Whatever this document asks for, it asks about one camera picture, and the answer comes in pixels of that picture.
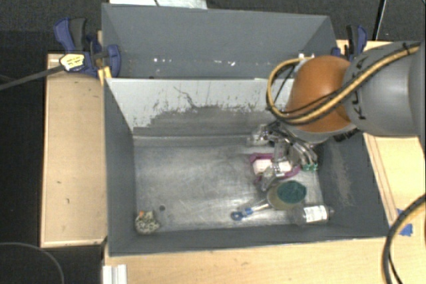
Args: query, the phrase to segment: green lid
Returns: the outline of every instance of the green lid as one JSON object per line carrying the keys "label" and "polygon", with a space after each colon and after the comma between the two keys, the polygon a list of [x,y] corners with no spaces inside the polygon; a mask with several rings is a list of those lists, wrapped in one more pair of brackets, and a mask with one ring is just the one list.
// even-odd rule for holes
{"label": "green lid", "polygon": [[287,204],[301,202],[306,197],[306,192],[306,187],[294,180],[284,182],[277,188],[277,196]]}

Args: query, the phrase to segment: white bracket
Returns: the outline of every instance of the white bracket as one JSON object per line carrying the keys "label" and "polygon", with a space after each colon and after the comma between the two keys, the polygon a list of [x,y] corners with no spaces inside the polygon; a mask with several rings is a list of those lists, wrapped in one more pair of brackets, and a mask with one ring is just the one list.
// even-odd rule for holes
{"label": "white bracket", "polygon": [[127,284],[127,266],[118,265],[113,267],[104,265],[102,268],[103,284]]}

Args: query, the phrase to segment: bin floor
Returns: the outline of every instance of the bin floor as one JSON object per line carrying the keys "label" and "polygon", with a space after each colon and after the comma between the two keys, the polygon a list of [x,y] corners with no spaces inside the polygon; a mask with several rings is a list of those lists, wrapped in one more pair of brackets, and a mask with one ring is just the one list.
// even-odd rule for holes
{"label": "bin floor", "polygon": [[[237,208],[265,198],[254,185],[249,158],[254,152],[272,150],[239,145],[135,146],[137,208],[154,210],[159,231],[287,224],[286,213],[275,210],[243,221],[230,217]],[[300,172],[292,179],[307,187],[307,203],[323,202],[316,173]]]}

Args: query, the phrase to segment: gray bin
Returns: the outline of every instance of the gray bin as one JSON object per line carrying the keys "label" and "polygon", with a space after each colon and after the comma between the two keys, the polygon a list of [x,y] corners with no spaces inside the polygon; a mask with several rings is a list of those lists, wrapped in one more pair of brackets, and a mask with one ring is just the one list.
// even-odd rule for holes
{"label": "gray bin", "polygon": [[[307,203],[334,208],[327,225],[296,227],[285,212],[272,210],[242,222],[230,218],[261,196],[249,158],[271,147],[248,146],[247,139],[274,120],[265,78],[299,52],[329,53],[335,38],[327,17],[105,5],[103,33],[104,44],[118,44],[124,59],[122,78],[105,86],[112,256],[387,233],[360,134],[318,146],[318,172],[297,176],[308,187]],[[226,55],[217,55],[217,44]],[[154,210],[162,225],[155,234],[137,234],[139,210]]]}

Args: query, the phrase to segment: wooden table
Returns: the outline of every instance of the wooden table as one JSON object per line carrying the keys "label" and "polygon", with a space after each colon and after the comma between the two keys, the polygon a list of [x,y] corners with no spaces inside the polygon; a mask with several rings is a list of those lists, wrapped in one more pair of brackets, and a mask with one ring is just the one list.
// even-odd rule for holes
{"label": "wooden table", "polygon": [[[375,47],[380,43],[369,44]],[[49,67],[57,65],[49,55]],[[80,74],[47,79],[41,247],[101,244],[107,235],[102,88]],[[388,220],[425,192],[425,159],[416,138],[365,141]],[[393,258],[404,282],[426,278],[425,214],[399,235]],[[383,283],[384,238],[225,251],[105,257],[127,266],[128,283]]]}

